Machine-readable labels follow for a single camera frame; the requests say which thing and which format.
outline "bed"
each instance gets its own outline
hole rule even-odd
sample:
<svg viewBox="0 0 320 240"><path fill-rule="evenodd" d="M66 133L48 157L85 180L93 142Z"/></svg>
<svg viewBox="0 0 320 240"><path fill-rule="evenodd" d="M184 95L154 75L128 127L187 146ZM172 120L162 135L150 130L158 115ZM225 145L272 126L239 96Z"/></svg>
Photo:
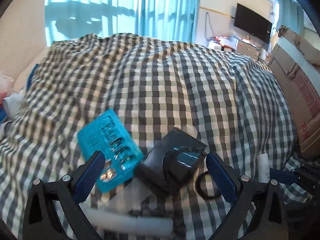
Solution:
<svg viewBox="0 0 320 240"><path fill-rule="evenodd" d="M90 34L56 41L39 62L9 135L0 142L0 214L22 237L24 208L34 179L54 181L84 163L77 133L114 109L147 154L173 127L194 126L197 139L241 174L257 178L256 157L268 153L276 169L297 168L295 126L284 95L266 65L252 58L135 34ZM196 177L166 201L151 196L139 209L162 209L179 228L175 239L208 239L230 209L222 198L203 200ZM103 206L128 183L88 199ZM285 201L305 201L298 186L281 185ZM216 186L205 177L202 188ZM72 230L58 210L69 236ZM250 222L248 213L241 237ZM119 239L144 239L119 234Z"/></svg>

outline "wall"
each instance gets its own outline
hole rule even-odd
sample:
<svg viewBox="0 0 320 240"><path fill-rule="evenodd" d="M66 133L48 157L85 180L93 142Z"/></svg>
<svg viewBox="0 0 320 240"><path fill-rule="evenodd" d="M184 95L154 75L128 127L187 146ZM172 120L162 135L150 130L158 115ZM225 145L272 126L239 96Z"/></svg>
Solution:
<svg viewBox="0 0 320 240"><path fill-rule="evenodd" d="M304 38L309 41L312 46L320 50L320 38L318 33L308 28L304 28Z"/></svg>
<svg viewBox="0 0 320 240"><path fill-rule="evenodd" d="M13 0L0 18L0 71L16 79L45 45L44 0Z"/></svg>
<svg viewBox="0 0 320 240"><path fill-rule="evenodd" d="M236 5L240 3L249 9L255 11L256 13L262 15L264 18L269 20L271 4L268 0L200 0L200 10L197 24L197 33L195 43L207 46L208 43L204 37L205 30L205 14L209 13L212 28L215 36L226 35L228 36L232 31L235 31L240 36L246 37L247 33L234 27L232 19L230 16L234 17L236 14ZM205 10L201 7L208 8L211 10L219 11L222 15L216 12ZM212 33L210 27L207 23L207 37L211 37ZM256 45L261 46L263 42L259 39L254 40Z"/></svg>

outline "wall-mounted tv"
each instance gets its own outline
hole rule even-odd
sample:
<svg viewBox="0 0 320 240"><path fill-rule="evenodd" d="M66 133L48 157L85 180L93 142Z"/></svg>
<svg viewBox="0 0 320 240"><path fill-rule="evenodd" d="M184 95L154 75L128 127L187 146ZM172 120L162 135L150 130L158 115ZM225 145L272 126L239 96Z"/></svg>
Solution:
<svg viewBox="0 0 320 240"><path fill-rule="evenodd" d="M265 43L269 43L272 23L239 3L237 4L234 26Z"/></svg>

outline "transparent blue case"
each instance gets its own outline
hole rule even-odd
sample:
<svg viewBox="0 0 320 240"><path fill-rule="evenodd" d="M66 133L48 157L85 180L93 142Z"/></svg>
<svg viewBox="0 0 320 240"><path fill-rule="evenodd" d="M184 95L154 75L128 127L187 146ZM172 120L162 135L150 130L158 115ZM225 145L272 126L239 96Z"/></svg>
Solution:
<svg viewBox="0 0 320 240"><path fill-rule="evenodd" d="M96 150L106 157L105 167L96 181L102 192L108 192L132 178L133 169L144 158L112 109L81 129L77 137L86 161Z"/></svg>

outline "cable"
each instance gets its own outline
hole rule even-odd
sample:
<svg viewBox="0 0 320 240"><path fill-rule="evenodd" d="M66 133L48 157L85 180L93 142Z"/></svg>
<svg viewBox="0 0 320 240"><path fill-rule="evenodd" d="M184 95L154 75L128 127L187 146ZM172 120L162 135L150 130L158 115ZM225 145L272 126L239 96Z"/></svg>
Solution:
<svg viewBox="0 0 320 240"><path fill-rule="evenodd" d="M209 24L210 24L210 28L211 28L212 35L213 35L210 38L207 38L207 35L206 35L207 34L207 18L209 18ZM210 21L210 15L208 12L206 12L206 14L205 14L204 37L205 37L206 41L208 41L208 42L214 40L214 38L215 38L213 29L212 29L212 25L211 25L211 21Z"/></svg>
<svg viewBox="0 0 320 240"><path fill-rule="evenodd" d="M203 190L201 189L201 181L204 178L205 175L208 175L209 172L206 171L202 174L200 174L198 176L198 178L196 179L196 191L198 192L198 194L205 200L211 200L211 199L215 199L221 196L221 193L219 192L217 195L214 196L208 196L206 193L203 192Z"/></svg>

